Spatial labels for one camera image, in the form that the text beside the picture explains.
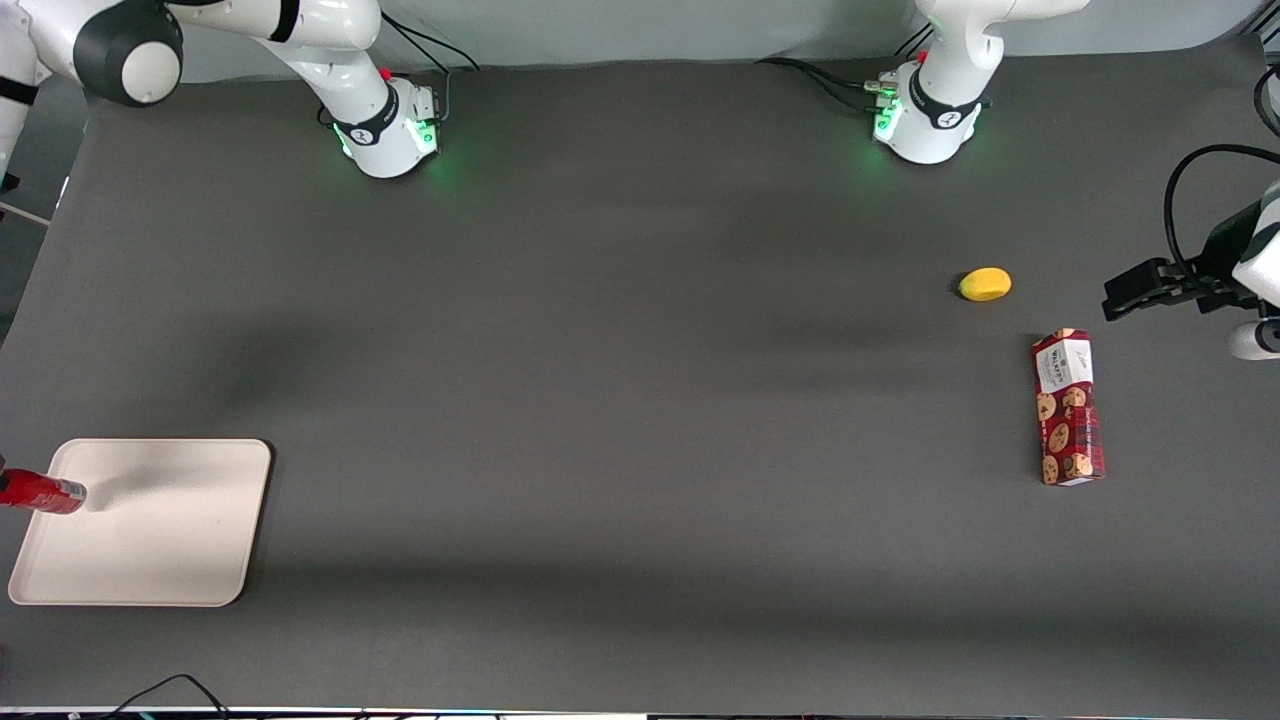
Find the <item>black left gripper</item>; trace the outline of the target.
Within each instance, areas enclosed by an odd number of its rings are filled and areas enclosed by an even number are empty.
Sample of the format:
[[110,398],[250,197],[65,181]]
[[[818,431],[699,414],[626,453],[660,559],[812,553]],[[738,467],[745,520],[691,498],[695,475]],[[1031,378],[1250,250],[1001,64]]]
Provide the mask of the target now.
[[1199,286],[1181,268],[1164,258],[1149,258],[1115,275],[1105,284],[1103,316],[1116,322],[1134,311],[1196,301],[1201,314],[1224,307],[1262,313],[1265,302],[1233,277],[1249,246],[1261,214],[1254,201],[1219,223],[1201,254],[1192,259]]

